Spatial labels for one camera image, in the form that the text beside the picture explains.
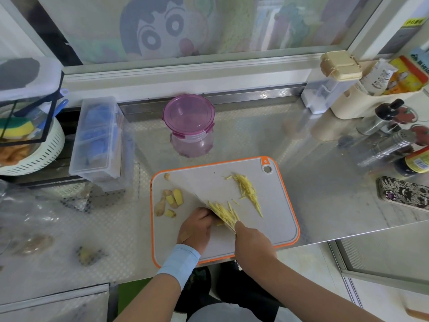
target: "beige storage bin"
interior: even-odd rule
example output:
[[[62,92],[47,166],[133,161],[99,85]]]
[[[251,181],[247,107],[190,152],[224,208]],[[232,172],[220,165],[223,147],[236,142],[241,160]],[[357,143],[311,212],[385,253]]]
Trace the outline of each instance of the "beige storage bin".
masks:
[[[359,63],[363,69],[363,75],[367,75],[377,61],[367,61]],[[336,101],[331,105],[331,109],[335,116],[339,119],[355,119],[363,118],[372,113],[372,111],[384,102],[393,102],[395,99],[402,99],[407,104],[407,98],[414,96],[416,93],[422,92],[421,90],[412,93],[395,93],[393,95],[370,96],[354,85],[344,92]]]

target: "person's left hand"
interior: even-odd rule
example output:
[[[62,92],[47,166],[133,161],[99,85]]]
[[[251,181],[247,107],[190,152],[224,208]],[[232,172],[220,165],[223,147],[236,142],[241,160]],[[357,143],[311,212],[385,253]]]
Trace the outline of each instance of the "person's left hand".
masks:
[[[217,219],[210,209],[196,208],[180,227],[177,244],[188,245],[202,255],[210,240],[212,224]]]

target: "white packet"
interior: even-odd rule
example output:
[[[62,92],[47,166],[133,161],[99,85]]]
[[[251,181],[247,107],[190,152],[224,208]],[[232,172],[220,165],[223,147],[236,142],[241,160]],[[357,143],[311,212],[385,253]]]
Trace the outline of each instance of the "white packet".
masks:
[[[396,71],[398,68],[388,63],[387,60],[379,59],[372,67],[371,72],[359,80],[360,84],[357,83],[356,86],[361,91],[365,90],[368,95],[380,96],[386,91],[387,84]]]

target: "white cutting board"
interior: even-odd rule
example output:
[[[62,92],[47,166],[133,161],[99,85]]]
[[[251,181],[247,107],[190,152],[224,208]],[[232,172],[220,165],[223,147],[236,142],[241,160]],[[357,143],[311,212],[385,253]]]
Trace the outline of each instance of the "white cutting board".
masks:
[[[264,171],[266,166],[271,168],[270,173]],[[164,178],[165,173],[170,173],[169,181]],[[263,218],[248,198],[239,200],[242,196],[237,183],[232,178],[225,180],[225,177],[233,173],[247,176],[253,184]],[[173,209],[177,216],[155,216],[153,208],[161,199],[162,191],[176,188],[181,189],[184,201],[179,208]],[[205,206],[194,193],[203,201],[221,202],[226,208],[229,201],[244,225],[260,230],[275,247],[291,245],[299,238],[298,222],[273,159],[254,157],[166,170],[158,172],[151,180],[152,259],[157,267],[162,266],[171,254],[185,219],[197,207]],[[227,226],[213,225],[210,242],[200,263],[230,258],[234,255],[234,246],[235,234]]]

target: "forearm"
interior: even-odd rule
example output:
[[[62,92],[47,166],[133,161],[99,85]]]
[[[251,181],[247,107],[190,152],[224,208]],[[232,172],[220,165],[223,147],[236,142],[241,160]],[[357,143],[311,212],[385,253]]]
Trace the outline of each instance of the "forearm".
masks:
[[[303,322],[382,322],[350,301],[326,290],[270,258],[251,276]]]
[[[158,274],[123,310],[115,322],[169,322],[180,296],[179,282],[168,274]]]

